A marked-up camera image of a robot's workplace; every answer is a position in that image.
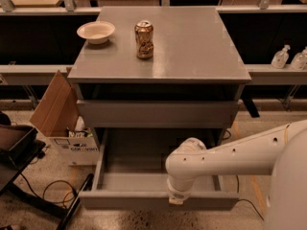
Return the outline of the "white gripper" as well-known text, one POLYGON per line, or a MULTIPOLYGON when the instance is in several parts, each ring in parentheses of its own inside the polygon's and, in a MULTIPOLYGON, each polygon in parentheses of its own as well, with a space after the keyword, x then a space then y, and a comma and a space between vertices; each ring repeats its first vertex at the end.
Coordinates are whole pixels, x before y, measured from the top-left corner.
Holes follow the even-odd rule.
POLYGON ((167 179, 169 191, 169 203, 172 205, 183 205, 192 192, 192 180, 169 177, 167 179))

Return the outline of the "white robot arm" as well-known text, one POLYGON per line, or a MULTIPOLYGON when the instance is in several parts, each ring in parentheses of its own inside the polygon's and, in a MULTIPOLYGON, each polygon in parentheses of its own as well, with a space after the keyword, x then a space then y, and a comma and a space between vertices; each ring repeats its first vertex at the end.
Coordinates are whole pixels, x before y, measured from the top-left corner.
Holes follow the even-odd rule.
POLYGON ((279 126, 207 149, 189 138, 166 159, 172 203, 189 198, 204 175, 268 174, 264 230, 307 230, 307 121, 279 126))

